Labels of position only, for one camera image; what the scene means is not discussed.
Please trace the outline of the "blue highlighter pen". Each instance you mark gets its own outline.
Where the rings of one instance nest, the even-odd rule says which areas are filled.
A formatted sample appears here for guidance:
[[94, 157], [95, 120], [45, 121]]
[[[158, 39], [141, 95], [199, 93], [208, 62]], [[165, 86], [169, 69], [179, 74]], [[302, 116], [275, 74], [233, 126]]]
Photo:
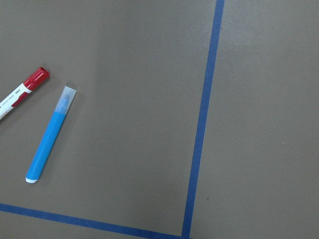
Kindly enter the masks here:
[[26, 173], [25, 181], [27, 183], [33, 184], [40, 179], [76, 92], [77, 91], [71, 87], [64, 87], [33, 157], [32, 163]]

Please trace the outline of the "red white marker pen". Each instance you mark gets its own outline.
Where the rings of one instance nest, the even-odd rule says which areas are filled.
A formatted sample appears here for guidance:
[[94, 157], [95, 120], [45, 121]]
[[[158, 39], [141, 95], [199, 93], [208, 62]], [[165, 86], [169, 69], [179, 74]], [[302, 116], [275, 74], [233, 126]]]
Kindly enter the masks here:
[[1, 101], [0, 119], [3, 119], [33, 91], [40, 87], [49, 77], [49, 72], [43, 67], [39, 67], [37, 70], [35, 70], [26, 80], [18, 85], [6, 98]]

